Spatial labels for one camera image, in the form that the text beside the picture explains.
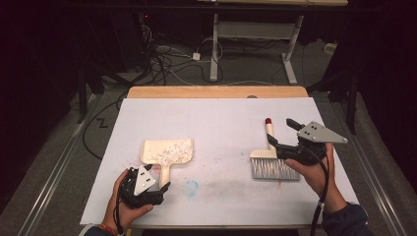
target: brush bristles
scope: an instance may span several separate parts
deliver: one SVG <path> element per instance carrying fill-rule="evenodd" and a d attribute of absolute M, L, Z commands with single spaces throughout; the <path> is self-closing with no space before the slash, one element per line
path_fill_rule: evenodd
<path fill-rule="evenodd" d="M 288 167 L 282 159 L 251 158 L 252 177 L 266 180 L 300 180 L 300 175 Z"/>

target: blue stain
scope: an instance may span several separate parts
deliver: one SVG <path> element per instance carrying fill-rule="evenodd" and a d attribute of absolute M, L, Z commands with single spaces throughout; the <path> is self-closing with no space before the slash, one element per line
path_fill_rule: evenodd
<path fill-rule="evenodd" d="M 184 192 L 189 198 L 195 196 L 198 189 L 199 184 L 196 181 L 187 181 L 187 183 L 185 183 Z"/>

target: white paper sheet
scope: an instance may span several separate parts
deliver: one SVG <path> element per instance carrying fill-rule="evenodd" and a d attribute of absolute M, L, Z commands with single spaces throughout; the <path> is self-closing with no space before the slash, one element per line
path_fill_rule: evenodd
<path fill-rule="evenodd" d="M 295 183 L 252 179 L 250 152 L 268 148 L 266 118 L 278 141 L 291 146 L 297 138 L 287 118 L 324 124 L 313 98 L 125 99 L 81 224 L 101 222 L 116 178 L 139 166 L 143 140 L 176 139 L 193 139 L 193 159 L 172 166 L 165 201 L 134 227 L 310 224 L 318 196 L 304 178 Z M 341 193 L 358 203 L 337 153 L 335 165 Z M 157 176 L 157 168 L 152 171 Z"/>

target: hand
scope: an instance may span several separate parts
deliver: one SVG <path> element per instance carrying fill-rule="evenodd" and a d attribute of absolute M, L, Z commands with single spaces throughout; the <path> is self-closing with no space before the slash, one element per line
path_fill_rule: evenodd
<path fill-rule="evenodd" d="M 113 212 L 116 208 L 116 198 L 117 198 L 117 192 L 119 190 L 120 183 L 122 182 L 123 178 L 127 175 L 129 172 L 128 169 L 125 169 L 123 173 L 117 178 L 116 182 L 114 183 L 113 187 L 113 194 L 111 195 L 110 200 L 108 201 L 107 210 L 105 212 L 104 219 L 102 221 L 102 224 L 105 226 L 114 229 L 117 232 L 117 226 L 114 222 L 113 218 Z M 123 202 L 119 204 L 119 215 L 120 215 L 120 225 L 123 227 L 123 230 L 126 230 L 130 227 L 132 222 L 145 215 L 146 213 L 150 212 L 153 209 L 153 205 L 145 205 L 140 208 L 131 209 L 128 206 L 126 206 Z"/>
<path fill-rule="evenodd" d="M 326 144 L 326 156 L 323 158 L 323 164 L 328 173 L 328 194 L 325 200 L 325 213 L 332 213 L 346 207 L 347 203 L 334 181 L 334 156 L 333 156 L 333 144 Z M 307 166 L 299 163 L 294 159 L 286 159 L 285 164 L 297 171 L 306 179 L 307 184 L 312 187 L 314 192 L 320 197 L 325 187 L 325 172 L 319 164 Z"/>

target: dustpan handle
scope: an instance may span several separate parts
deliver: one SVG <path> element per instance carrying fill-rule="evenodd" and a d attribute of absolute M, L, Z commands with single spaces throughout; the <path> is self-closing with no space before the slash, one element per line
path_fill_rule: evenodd
<path fill-rule="evenodd" d="M 169 165 L 160 166 L 159 189 L 169 182 Z"/>

